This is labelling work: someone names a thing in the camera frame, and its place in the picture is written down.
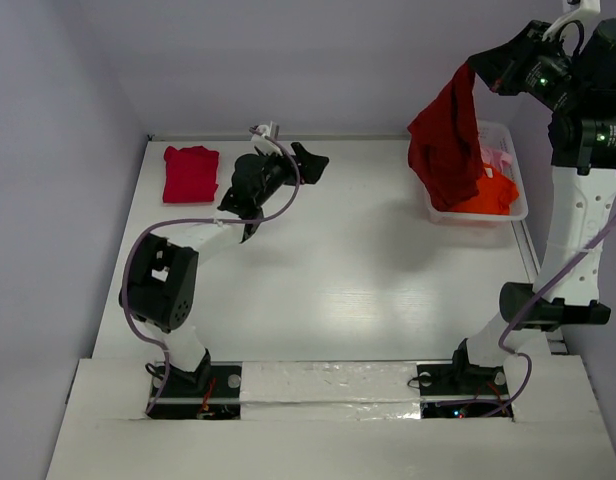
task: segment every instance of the pink cloth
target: pink cloth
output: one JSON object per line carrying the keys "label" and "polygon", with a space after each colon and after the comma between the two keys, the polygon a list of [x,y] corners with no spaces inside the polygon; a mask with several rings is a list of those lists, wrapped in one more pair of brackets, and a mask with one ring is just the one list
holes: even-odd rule
{"label": "pink cloth", "polygon": [[490,147],[481,147],[481,159],[499,173],[504,173],[504,169],[512,165],[512,155]]}

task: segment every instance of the orange cloth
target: orange cloth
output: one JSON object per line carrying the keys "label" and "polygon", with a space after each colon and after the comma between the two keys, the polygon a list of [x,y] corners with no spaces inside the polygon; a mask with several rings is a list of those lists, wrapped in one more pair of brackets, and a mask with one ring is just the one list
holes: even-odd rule
{"label": "orange cloth", "polygon": [[477,180],[479,195],[455,205],[451,212],[510,215],[510,204],[519,198],[515,182],[484,163],[486,168],[492,171],[492,178],[484,174]]}

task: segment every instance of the plastic bin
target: plastic bin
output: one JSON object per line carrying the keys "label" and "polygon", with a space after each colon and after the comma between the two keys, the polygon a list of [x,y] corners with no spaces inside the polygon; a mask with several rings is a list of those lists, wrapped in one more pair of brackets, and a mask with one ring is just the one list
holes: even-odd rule
{"label": "plastic bin", "polygon": [[485,215],[481,213],[455,213],[455,212],[440,212],[435,209],[430,203],[430,195],[424,188],[426,207],[430,215],[430,221],[434,223],[454,223],[454,224],[475,224],[475,223],[491,223],[493,225],[502,224],[504,222],[515,222],[523,220],[528,216],[528,202],[526,201],[526,192],[524,184],[521,180],[521,172],[519,171],[519,163],[517,162],[517,154],[515,147],[512,144],[510,131],[505,125],[493,122],[478,121],[479,126],[479,142],[487,147],[496,148],[509,153],[512,156],[512,164],[503,172],[509,179],[515,182],[519,191],[519,198],[510,205],[510,215]]}

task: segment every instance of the folded red cloth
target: folded red cloth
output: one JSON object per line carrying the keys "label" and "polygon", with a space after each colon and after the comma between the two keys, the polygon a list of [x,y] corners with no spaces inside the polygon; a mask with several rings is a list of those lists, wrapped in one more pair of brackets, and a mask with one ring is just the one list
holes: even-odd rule
{"label": "folded red cloth", "polygon": [[164,203],[211,203],[215,200],[219,152],[205,147],[168,147]]}
{"label": "folded red cloth", "polygon": [[439,96],[408,127],[408,164],[426,186],[433,207],[447,211],[479,191],[483,173],[472,90],[475,72],[462,65]]}

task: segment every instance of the wall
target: wall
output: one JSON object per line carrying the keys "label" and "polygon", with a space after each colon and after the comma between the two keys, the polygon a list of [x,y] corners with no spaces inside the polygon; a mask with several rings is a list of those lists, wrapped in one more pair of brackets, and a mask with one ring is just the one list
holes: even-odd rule
{"label": "wall", "polygon": [[[152,133],[401,133],[466,58],[558,0],[81,0]],[[479,86],[480,117],[520,99]]]}
{"label": "wall", "polygon": [[76,2],[0,0],[0,480],[45,478],[145,134]]}
{"label": "wall", "polygon": [[[616,16],[616,0],[602,3],[604,18]],[[553,202],[549,123],[549,111],[526,97],[510,125],[528,196],[527,223],[540,259],[545,252]],[[613,309],[610,323],[603,327],[572,327],[564,329],[564,334],[570,351],[584,359],[616,449],[616,229],[604,245],[599,288],[601,301]]]}

